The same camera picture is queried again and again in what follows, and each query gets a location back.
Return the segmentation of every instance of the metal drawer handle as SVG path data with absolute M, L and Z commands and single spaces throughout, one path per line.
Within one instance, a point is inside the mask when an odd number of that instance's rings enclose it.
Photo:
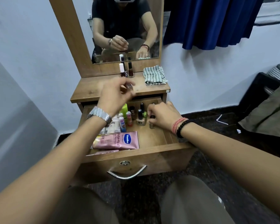
M 122 179 L 122 180 L 129 180 L 129 179 L 131 179 L 133 177 L 138 176 L 146 167 L 147 167 L 147 165 L 143 166 L 140 170 L 138 170 L 138 172 L 136 174 L 133 174 L 133 175 L 131 175 L 129 177 L 120 177 L 117 174 L 113 173 L 112 171 L 107 171 L 107 173 L 111 174 L 112 176 L 114 176 L 116 178 Z

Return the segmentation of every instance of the forearm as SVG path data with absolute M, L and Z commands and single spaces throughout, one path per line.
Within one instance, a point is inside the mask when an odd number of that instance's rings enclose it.
M 280 158 L 194 123 L 181 134 L 280 215 Z
M 146 41 L 144 42 L 145 45 L 148 45 L 150 48 L 153 46 L 153 44 L 156 42 L 158 36 L 158 30 L 157 27 L 151 27 L 146 36 Z
M 44 223 L 106 122 L 91 117 L 0 193 L 0 223 Z
M 110 45 L 109 45 L 109 38 L 104 37 L 103 35 L 101 35 L 100 33 L 94 33 L 93 34 L 93 39 L 96 43 L 96 45 L 100 46 L 103 49 L 109 49 Z

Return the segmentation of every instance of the black t-shirt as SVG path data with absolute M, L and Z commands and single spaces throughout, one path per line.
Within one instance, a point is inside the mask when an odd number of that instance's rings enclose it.
M 140 36 L 139 22 L 142 15 L 150 12 L 147 0 L 135 0 L 121 11 L 114 0 L 94 0 L 92 17 L 104 21 L 104 37 L 119 35 L 124 39 Z

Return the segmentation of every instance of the person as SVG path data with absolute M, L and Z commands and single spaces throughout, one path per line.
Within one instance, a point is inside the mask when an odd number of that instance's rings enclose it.
M 118 113 L 135 95 L 132 90 L 121 92 L 126 83 L 135 85 L 125 77 L 106 82 L 97 106 L 110 116 Z M 148 115 L 152 113 L 156 118 L 149 121 L 169 131 L 182 118 L 171 102 L 149 105 Z M 104 119 L 90 117 L 0 192 L 0 224 L 119 223 L 115 212 L 90 189 L 67 189 L 105 125 Z M 185 124 L 180 133 L 228 171 L 260 202 L 280 215 L 279 157 L 193 122 Z M 193 176 L 185 176 L 168 188 L 161 205 L 161 220 L 163 224 L 234 223 L 215 193 Z
M 158 30 L 147 0 L 94 0 L 92 15 L 93 39 L 103 48 L 102 55 L 135 51 L 136 59 L 150 57 Z M 147 31 L 146 40 L 140 34 L 140 19 Z

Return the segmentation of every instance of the pants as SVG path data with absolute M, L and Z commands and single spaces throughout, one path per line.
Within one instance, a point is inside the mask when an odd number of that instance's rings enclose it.
M 138 50 L 141 48 L 143 43 L 145 42 L 144 39 L 139 37 L 130 38 L 127 40 L 129 43 L 129 48 L 125 52 L 138 52 Z M 118 53 L 119 51 L 109 48 L 109 49 L 103 49 L 102 55 L 108 55 L 113 53 Z
M 203 181 L 185 176 L 169 186 L 161 205 L 162 224 L 234 224 L 218 196 Z M 119 224 L 115 212 L 87 188 L 71 187 L 49 224 Z

